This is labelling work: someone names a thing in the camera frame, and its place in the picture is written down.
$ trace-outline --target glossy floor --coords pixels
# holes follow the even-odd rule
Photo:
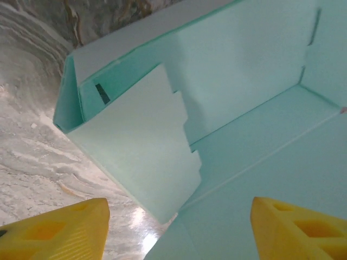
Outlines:
[[[52,116],[73,48],[177,1],[130,2],[0,0],[0,225],[106,197],[104,259],[143,259],[166,227],[65,138]]]

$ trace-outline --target white marble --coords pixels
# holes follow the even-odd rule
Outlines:
[[[63,0],[0,0],[0,225],[106,197],[104,259],[143,259],[166,226],[96,168],[52,116],[73,47],[142,17],[136,5],[125,12],[126,1],[70,0],[69,17]],[[172,3],[149,2],[153,11]]]

